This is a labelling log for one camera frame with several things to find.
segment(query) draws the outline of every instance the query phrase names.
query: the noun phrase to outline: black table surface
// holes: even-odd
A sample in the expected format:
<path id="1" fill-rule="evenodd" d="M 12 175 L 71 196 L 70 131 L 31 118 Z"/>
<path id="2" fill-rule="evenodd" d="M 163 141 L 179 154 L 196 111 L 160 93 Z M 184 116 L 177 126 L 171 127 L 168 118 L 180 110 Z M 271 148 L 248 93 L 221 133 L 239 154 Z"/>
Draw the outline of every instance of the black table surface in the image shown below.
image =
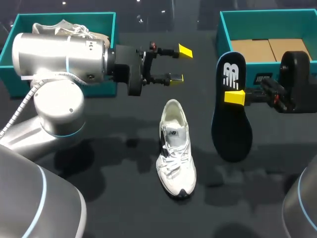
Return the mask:
<path id="1" fill-rule="evenodd" d="M 187 0 L 187 5 L 175 1 L 151 1 L 159 13 L 149 11 L 144 17 L 146 24 L 129 21 L 129 17 L 137 19 L 141 13 L 131 8 L 124 11 L 115 6 L 119 5 L 115 1 L 95 1 L 94 7 L 88 2 L 67 2 L 65 6 L 74 6 L 71 10 L 62 9 L 61 2 L 55 0 L 50 1 L 51 8 L 48 0 L 8 3 L 0 17 L 8 30 L 18 12 L 113 10 L 120 19 L 122 44 L 146 48 L 154 40 L 167 48 L 182 43 L 194 54 L 193 60 L 158 58 L 154 62 L 153 73 L 183 73 L 183 85 L 146 86 L 141 97 L 128 97 L 126 86 L 119 85 L 116 98 L 86 99 L 85 140 L 37 163 L 68 180 L 84 195 L 88 211 L 84 238 L 286 238 L 282 202 L 293 178 L 317 154 L 317 115 L 281 115 L 265 104 L 247 107 L 254 133 L 252 151 L 240 163 L 223 161 L 211 139 L 217 62 L 213 41 L 219 10 L 292 6 L 287 5 L 289 1 L 274 0 L 237 1 L 240 7 L 235 1 L 223 1 L 222 5 L 220 1 Z M 315 5 L 315 1 L 308 1 L 304 6 Z M 166 22 L 161 21 L 165 19 L 161 10 L 169 14 Z M 183 106 L 197 168 L 195 192 L 185 201 L 166 195 L 155 167 L 159 120 L 169 99 L 177 99 Z M 20 102 L 10 100 L 0 82 L 1 126 Z M 30 104 L 20 120 L 35 115 Z"/>

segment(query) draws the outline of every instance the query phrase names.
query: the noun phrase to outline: shoelace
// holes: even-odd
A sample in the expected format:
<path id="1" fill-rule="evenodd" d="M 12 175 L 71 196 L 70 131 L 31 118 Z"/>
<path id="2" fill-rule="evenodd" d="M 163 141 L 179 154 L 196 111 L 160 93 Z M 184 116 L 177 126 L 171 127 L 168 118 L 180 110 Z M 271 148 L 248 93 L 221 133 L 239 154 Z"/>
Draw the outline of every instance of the shoelace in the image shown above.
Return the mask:
<path id="1" fill-rule="evenodd" d="M 81 36 L 83 38 L 89 37 L 90 39 L 95 39 L 96 37 L 89 32 L 88 28 L 84 25 L 74 25 L 74 31 L 67 30 L 65 28 L 62 28 L 65 31 L 68 31 L 71 33 L 72 36 Z"/>
<path id="2" fill-rule="evenodd" d="M 171 147 L 168 143 L 163 146 L 169 153 L 167 158 L 163 158 L 162 166 L 167 168 L 168 172 L 171 173 L 180 168 L 181 164 L 187 163 L 189 161 L 188 154 L 185 154 L 188 148 L 189 141 L 180 147 Z"/>

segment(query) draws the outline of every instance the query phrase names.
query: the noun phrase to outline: shoe tongue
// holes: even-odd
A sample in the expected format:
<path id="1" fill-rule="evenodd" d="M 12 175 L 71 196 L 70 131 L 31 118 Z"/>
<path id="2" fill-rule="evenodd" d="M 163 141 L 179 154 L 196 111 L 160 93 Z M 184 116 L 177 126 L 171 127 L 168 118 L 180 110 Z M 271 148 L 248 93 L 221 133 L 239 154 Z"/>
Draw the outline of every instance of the shoe tongue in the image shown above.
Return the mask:
<path id="1" fill-rule="evenodd" d="M 171 147 L 178 147 L 186 144 L 186 128 L 166 126 L 166 141 Z"/>

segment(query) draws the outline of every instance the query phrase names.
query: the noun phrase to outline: new balance insole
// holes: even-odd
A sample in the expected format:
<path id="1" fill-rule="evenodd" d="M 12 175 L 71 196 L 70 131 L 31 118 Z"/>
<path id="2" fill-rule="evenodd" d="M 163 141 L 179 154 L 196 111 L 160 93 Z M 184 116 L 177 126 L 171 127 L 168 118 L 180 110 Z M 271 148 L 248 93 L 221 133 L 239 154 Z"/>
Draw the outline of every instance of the new balance insole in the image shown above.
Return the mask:
<path id="1" fill-rule="evenodd" d="M 246 62 L 238 52 L 220 57 L 216 69 L 216 101 L 211 136 L 218 154 L 226 161 L 239 162 L 252 146 L 252 128 L 244 106 L 225 103 L 225 91 L 245 90 Z"/>

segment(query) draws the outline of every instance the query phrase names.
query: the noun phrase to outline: cardboard box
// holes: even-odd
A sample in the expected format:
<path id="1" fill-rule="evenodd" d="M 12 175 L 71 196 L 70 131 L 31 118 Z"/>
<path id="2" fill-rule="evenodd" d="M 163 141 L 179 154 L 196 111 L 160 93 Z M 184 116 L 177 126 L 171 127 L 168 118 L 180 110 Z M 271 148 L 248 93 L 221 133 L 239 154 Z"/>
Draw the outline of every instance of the cardboard box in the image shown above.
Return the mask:
<path id="1" fill-rule="evenodd" d="M 26 81 L 15 73 L 12 64 L 12 43 L 19 33 L 32 33 L 32 25 L 38 22 L 43 25 L 55 25 L 61 20 L 73 24 L 85 25 L 90 31 L 109 36 L 110 47 L 118 43 L 116 30 L 116 13 L 114 12 L 74 12 L 74 13 L 40 13 L 18 14 L 0 55 L 0 79 L 11 97 L 24 97 L 30 90 Z M 108 81 L 100 85 L 82 87 L 86 97 L 114 97 L 117 85 Z"/>
<path id="2" fill-rule="evenodd" d="M 278 78 L 286 51 L 305 51 L 311 74 L 317 74 L 317 11 L 315 9 L 222 11 L 216 49 L 220 57 L 237 51 L 247 62 L 246 87 L 259 87 L 259 78 Z"/>

